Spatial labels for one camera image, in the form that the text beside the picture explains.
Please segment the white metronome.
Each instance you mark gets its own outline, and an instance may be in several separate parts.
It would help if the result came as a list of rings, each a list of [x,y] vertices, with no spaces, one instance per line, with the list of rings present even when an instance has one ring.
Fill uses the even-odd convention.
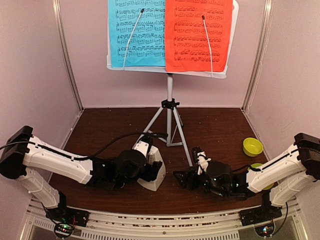
[[[156,192],[167,174],[166,166],[159,149],[155,146],[150,148],[146,160],[145,172],[137,183],[147,190]]]

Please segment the silver tripod stand legs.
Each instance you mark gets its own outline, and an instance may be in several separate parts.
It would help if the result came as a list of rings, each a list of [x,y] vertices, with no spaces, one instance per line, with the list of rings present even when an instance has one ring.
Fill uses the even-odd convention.
[[[184,153],[190,167],[193,166],[189,148],[183,131],[183,122],[178,113],[179,102],[173,98],[173,73],[167,73],[167,98],[161,102],[161,106],[152,117],[144,133],[152,133],[150,130],[157,118],[160,116],[163,110],[166,110],[166,136],[158,137],[167,147],[183,146]]]

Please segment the white perforated music stand desk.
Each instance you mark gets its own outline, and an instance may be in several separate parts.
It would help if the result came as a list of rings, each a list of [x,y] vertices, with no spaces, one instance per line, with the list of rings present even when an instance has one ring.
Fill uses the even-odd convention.
[[[107,67],[225,78],[235,0],[110,0]]]

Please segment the blue sheet music paper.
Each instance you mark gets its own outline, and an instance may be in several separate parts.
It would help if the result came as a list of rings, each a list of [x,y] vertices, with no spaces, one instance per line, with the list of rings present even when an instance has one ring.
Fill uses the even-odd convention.
[[[109,0],[112,68],[165,66],[164,0]]]

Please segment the red sheet music paper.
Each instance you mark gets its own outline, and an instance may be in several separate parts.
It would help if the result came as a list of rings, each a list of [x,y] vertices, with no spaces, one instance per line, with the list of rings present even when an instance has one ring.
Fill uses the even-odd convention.
[[[231,0],[167,0],[166,71],[223,72],[227,65],[232,14]]]

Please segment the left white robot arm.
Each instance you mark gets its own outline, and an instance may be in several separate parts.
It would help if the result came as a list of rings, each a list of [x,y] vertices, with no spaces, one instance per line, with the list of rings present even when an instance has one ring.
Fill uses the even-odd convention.
[[[155,133],[143,133],[132,149],[107,159],[77,155],[51,146],[33,135],[25,125],[1,147],[0,174],[17,180],[61,222],[72,218],[65,195],[54,189],[36,171],[43,169],[67,177],[80,184],[113,190],[138,182],[144,188],[157,191],[166,175],[160,151],[153,145]]]

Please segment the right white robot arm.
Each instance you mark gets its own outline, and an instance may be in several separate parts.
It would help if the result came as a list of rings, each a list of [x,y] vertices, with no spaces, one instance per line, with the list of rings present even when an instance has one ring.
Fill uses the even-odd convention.
[[[194,147],[192,154],[196,167],[173,172],[183,189],[203,187],[208,193],[245,201],[280,182],[256,210],[261,221],[268,220],[276,209],[320,179],[320,140],[306,133],[295,135],[287,150],[259,167],[245,165],[233,170],[226,163],[211,160],[200,147]]]

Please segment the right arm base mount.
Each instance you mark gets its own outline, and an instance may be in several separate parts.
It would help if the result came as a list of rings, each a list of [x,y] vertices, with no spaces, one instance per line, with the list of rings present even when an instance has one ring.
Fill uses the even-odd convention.
[[[254,225],[255,233],[262,238],[271,237],[276,232],[274,220],[281,216],[280,209],[263,209],[261,206],[239,212],[242,226]]]

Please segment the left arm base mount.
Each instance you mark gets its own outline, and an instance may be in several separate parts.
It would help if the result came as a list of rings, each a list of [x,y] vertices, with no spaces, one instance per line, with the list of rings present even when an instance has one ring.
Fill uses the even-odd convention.
[[[66,211],[58,208],[43,208],[45,216],[54,224],[53,233],[60,239],[69,238],[76,227],[86,227],[90,213],[85,210],[67,207]]]

